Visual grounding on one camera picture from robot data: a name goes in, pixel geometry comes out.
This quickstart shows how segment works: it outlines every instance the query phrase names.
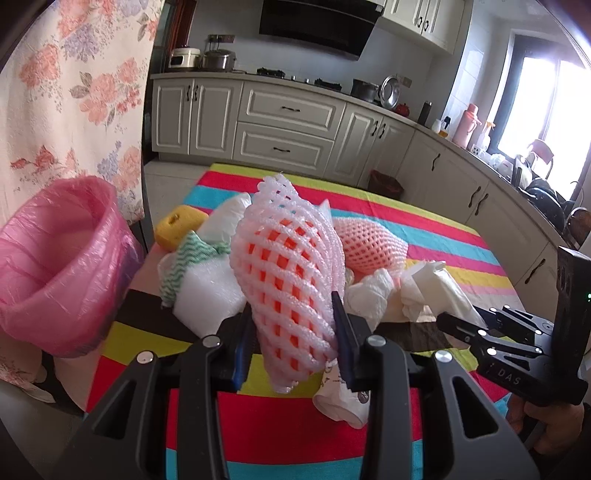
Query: metal bolt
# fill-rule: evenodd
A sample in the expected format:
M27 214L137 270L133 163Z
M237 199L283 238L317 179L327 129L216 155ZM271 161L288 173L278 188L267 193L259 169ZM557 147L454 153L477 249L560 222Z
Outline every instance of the metal bolt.
M138 353L138 356L135 359L138 361L139 364L149 364L152 360L154 360L154 354L146 350Z
M366 340L369 346L380 347L386 345L386 339L381 335L370 335Z
M215 346L219 346L222 341L220 340L220 337L216 335L208 335L203 340L201 340L201 343L206 348L213 348Z
M448 364L453 360L453 356L447 350L438 350L435 352L435 360L442 364Z

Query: green zigzag cloth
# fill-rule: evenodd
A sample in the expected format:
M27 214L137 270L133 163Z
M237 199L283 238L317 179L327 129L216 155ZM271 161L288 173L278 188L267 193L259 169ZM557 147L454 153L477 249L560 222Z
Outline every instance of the green zigzag cloth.
M230 245L221 242L207 244L197 234L190 230L178 246L174 265L160 285L160 297L163 307L172 307L181 288L185 272L191 265L205 262L210 258L230 253Z

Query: foam fruit net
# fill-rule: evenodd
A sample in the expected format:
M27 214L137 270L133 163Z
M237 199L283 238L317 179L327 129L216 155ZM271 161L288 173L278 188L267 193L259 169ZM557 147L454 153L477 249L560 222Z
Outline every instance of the foam fruit net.
M283 176L258 185L230 246L230 266L252 307L271 385L287 393L336 357L331 292L345 258L332 225Z
M352 270L372 274L386 268L392 274L404 270L408 244L386 227L366 218L333 217L343 242L345 264Z

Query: pink thermos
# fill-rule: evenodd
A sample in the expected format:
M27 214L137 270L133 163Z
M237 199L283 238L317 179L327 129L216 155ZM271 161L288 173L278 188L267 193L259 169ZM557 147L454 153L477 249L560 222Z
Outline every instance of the pink thermos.
M458 147L468 148L468 142L474 133L477 125L482 125L482 122L478 120L476 114L478 113L478 107L471 103L468 105L468 110L464 110L460 124L457 126L455 135L452 138Z

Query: floral curtain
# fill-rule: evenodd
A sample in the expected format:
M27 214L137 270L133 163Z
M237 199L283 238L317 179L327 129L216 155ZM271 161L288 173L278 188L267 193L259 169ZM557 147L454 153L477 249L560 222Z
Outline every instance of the floral curtain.
M143 100L163 1L56 0L27 31L0 73L0 225L78 175L111 182L125 219L143 218ZM0 379L34 394L40 364L0 330Z

